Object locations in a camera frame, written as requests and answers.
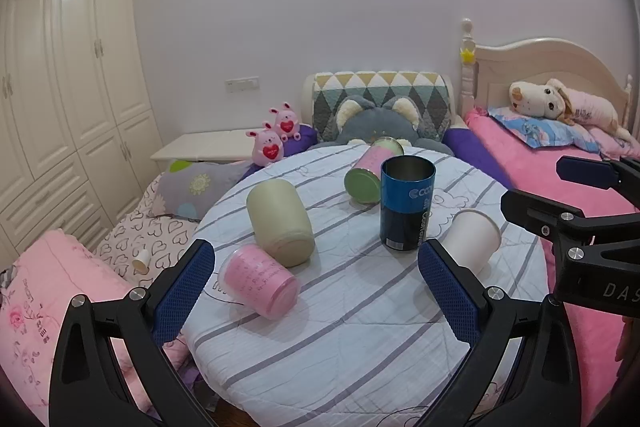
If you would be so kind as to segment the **small paper cup on bed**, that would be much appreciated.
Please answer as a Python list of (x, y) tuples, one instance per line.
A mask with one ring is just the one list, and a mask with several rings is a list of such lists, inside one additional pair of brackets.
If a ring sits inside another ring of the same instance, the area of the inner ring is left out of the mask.
[(131, 265), (134, 268), (134, 271), (139, 274), (146, 275), (149, 273), (150, 262), (151, 254), (147, 249), (143, 248), (132, 258)]

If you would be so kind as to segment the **front pink bunny plush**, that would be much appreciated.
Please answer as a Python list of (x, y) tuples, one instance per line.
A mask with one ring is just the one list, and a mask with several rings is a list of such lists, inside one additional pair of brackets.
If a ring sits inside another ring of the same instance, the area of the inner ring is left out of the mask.
[(278, 132), (269, 121), (262, 123), (262, 129), (247, 130), (245, 135), (254, 139), (252, 150), (253, 164), (267, 167), (284, 157), (284, 145)]

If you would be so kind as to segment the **rear pink bunny plush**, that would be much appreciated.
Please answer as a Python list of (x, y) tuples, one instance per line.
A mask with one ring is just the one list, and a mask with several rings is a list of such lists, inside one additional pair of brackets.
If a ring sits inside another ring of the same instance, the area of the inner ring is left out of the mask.
[(288, 140), (299, 141), (302, 139), (302, 135), (299, 132), (299, 118), (288, 102), (283, 102), (280, 108), (271, 107), (269, 112), (276, 117), (274, 120), (274, 129), (276, 129), (282, 142), (288, 142)]

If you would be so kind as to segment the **white bedside table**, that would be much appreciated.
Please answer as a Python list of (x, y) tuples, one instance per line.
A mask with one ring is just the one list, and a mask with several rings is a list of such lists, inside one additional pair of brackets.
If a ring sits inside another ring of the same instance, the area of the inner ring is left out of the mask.
[(246, 130), (187, 133), (155, 152), (156, 162), (180, 159), (187, 161), (233, 162), (249, 160), (254, 138)]

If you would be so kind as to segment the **blue black CoolTowel can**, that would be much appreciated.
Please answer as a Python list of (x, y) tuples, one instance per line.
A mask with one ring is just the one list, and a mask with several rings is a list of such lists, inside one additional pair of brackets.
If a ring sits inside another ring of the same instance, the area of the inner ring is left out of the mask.
[(430, 219), (435, 165), (420, 156), (395, 156), (381, 170), (381, 242), (394, 251), (413, 251)]

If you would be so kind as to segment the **heart pattern sheet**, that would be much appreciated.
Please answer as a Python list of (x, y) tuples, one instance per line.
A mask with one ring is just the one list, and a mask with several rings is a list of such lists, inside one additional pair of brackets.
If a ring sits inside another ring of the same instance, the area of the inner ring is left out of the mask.
[[(182, 218), (152, 216), (152, 206), (159, 174), (145, 189), (136, 208), (128, 212), (107, 236), (102, 239), (93, 254), (134, 286), (149, 287), (163, 269), (173, 267), (186, 252), (198, 224)], [(134, 269), (132, 262), (140, 254), (151, 256), (146, 274)]]

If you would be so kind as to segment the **cream white wardrobe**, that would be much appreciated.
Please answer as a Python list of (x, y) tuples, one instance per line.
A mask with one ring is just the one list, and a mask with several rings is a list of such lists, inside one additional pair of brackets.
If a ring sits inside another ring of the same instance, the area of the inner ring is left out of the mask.
[(1, 0), (1, 260), (45, 231), (87, 247), (157, 176), (132, 0)]

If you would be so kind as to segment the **pale green cup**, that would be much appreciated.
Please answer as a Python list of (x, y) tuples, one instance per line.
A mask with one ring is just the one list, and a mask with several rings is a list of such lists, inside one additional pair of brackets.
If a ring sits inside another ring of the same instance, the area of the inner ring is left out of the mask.
[(285, 268), (305, 263), (314, 253), (314, 231), (295, 187), (282, 179), (254, 186), (246, 208), (257, 245)]

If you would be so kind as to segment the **cream bed headboard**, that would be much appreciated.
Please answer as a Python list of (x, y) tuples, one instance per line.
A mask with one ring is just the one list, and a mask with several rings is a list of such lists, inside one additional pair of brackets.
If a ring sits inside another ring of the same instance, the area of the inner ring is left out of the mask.
[(474, 108), (509, 104), (509, 87), (516, 80), (543, 84), (550, 78), (566, 87), (606, 98), (620, 117), (620, 127), (629, 128), (631, 91), (634, 78), (620, 84), (600, 58), (589, 50), (560, 38), (531, 38), (483, 46), (475, 42), (472, 20), (461, 23), (461, 84), (458, 114)]

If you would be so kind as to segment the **grey flower pillow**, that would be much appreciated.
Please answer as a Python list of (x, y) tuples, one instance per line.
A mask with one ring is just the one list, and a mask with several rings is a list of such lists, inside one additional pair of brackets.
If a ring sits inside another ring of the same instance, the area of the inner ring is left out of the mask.
[(209, 208), (234, 187), (248, 169), (249, 161), (217, 164), (175, 160), (160, 176), (150, 216), (200, 222)]

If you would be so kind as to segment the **white wall socket strip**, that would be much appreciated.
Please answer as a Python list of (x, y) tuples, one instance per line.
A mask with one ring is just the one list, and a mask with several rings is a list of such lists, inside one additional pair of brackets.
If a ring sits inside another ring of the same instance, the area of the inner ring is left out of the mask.
[(229, 93), (239, 93), (259, 89), (258, 77), (228, 79), (224, 82)]

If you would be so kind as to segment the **pink bunny plush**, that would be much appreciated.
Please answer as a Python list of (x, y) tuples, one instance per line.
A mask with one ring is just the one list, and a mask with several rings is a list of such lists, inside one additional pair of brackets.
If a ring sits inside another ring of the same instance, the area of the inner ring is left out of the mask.
[(276, 129), (282, 142), (288, 142), (288, 140), (299, 141), (302, 139), (302, 135), (299, 132), (299, 118), (288, 102), (283, 102), (280, 108), (271, 107), (269, 112), (276, 117), (274, 120), (274, 129)]
[(247, 130), (245, 135), (254, 139), (252, 150), (253, 164), (267, 167), (284, 157), (284, 145), (278, 132), (269, 121), (262, 123), (262, 129)]

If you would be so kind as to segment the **diamond pattern cushion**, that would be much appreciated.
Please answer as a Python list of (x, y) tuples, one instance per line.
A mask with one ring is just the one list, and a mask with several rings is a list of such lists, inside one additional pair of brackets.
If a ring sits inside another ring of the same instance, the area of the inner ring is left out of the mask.
[(375, 106), (396, 96), (411, 98), (419, 109), (425, 135), (437, 141), (442, 141), (457, 118), (451, 82), (437, 72), (360, 70), (309, 75), (303, 87), (303, 123), (317, 130), (320, 141), (330, 141), (330, 121), (338, 106), (352, 95), (362, 96)]

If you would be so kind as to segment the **purple cushion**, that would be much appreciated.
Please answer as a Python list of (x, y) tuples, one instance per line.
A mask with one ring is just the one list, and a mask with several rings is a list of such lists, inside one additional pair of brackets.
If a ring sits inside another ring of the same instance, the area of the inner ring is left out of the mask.
[[(283, 145), (284, 145), (283, 158), (287, 158), (299, 153), (303, 153), (305, 152), (305, 150), (309, 150), (312, 146), (318, 143), (317, 132), (315, 132), (314, 129), (312, 129), (311, 127), (306, 126), (306, 124), (302, 124), (300, 126), (299, 132), (302, 135), (302, 139), (300, 139), (299, 141), (288, 140), (288, 142), (283, 142)], [(257, 172), (258, 170), (262, 170), (262, 168), (265, 168), (265, 167), (258, 167), (254, 165), (252, 161), (252, 163), (250, 164), (250, 167), (248, 167), (247, 170), (243, 173), (242, 179), (247, 178), (248, 176)]]

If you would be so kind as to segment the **pink embroidered quilt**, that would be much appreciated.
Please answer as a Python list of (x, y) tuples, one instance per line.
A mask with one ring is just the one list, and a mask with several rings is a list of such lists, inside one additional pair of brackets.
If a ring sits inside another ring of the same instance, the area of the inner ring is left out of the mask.
[(70, 299), (125, 297), (134, 284), (75, 237), (47, 231), (13, 263), (1, 285), (1, 367), (29, 410), (49, 422), (54, 351)]

